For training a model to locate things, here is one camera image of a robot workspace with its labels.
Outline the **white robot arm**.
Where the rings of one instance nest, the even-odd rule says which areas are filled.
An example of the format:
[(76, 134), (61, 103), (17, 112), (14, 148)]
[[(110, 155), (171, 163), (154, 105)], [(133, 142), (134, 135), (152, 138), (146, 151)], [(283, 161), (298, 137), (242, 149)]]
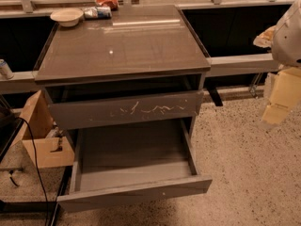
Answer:
[(301, 102), (301, 1), (296, 0), (278, 20), (253, 41), (270, 48), (278, 63), (277, 74), (268, 73), (264, 82), (261, 122), (280, 125)]

